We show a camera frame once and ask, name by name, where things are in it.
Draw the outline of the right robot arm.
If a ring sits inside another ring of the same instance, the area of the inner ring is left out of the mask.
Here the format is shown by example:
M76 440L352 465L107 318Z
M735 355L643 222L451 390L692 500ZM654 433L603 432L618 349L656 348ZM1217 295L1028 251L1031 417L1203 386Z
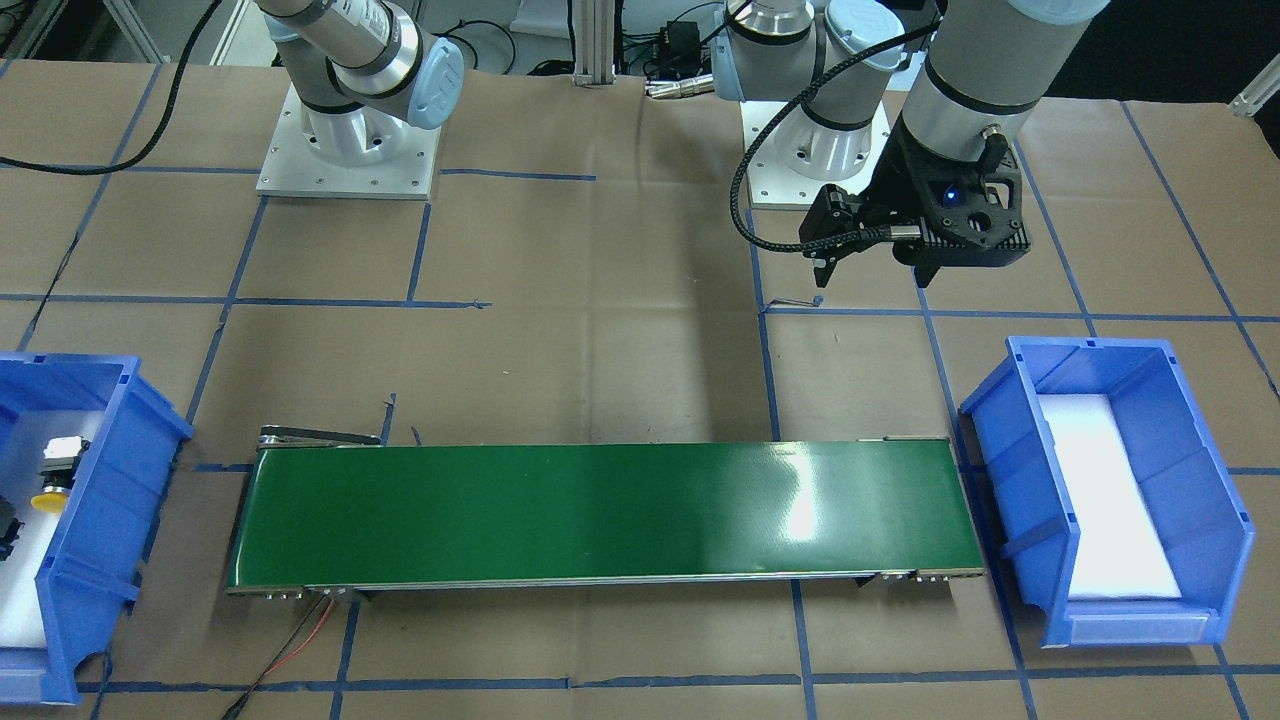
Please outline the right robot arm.
M387 1L260 1L303 106L314 151L343 167L385 161L411 128L439 129L465 86L465 56Z

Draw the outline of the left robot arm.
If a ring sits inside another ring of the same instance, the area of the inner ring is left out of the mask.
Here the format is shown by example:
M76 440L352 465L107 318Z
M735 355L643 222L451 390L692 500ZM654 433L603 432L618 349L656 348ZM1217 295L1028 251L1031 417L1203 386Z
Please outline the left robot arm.
M915 29L878 1L727 1L710 35L716 94L778 110L730 182L750 245L796 254L826 287L886 243L925 288L945 268L1002 268L1032 246L1012 141L1102 1L942 1ZM742 219L756 155L773 145L817 183L792 242Z

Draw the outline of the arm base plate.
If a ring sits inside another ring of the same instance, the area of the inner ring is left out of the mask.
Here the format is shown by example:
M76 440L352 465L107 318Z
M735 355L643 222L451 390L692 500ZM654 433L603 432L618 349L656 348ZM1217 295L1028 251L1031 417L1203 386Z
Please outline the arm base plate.
M849 132L819 126L801 109L790 113L748 168L750 206L805 211L824 184L860 193L870 183L890 131L883 102L869 124Z
M428 201L439 129L419 129L371 108L326 114L288 88L256 190L291 199Z

